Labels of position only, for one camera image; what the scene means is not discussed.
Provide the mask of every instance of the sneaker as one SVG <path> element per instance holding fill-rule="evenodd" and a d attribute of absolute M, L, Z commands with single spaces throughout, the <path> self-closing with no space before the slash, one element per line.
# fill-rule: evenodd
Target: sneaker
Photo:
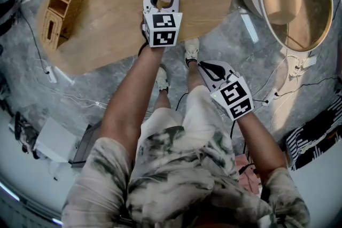
<path fill-rule="evenodd" d="M 189 66 L 190 61 L 195 61 L 197 63 L 197 55 L 199 50 L 199 39 L 195 38 L 192 40 L 187 40 L 185 45 L 185 63 Z"/>
<path fill-rule="evenodd" d="M 159 67 L 158 69 L 156 83 L 158 85 L 159 91 L 166 90 L 167 92 L 169 92 L 169 83 L 167 82 L 167 74 L 166 74 L 166 71 L 162 67 Z"/>

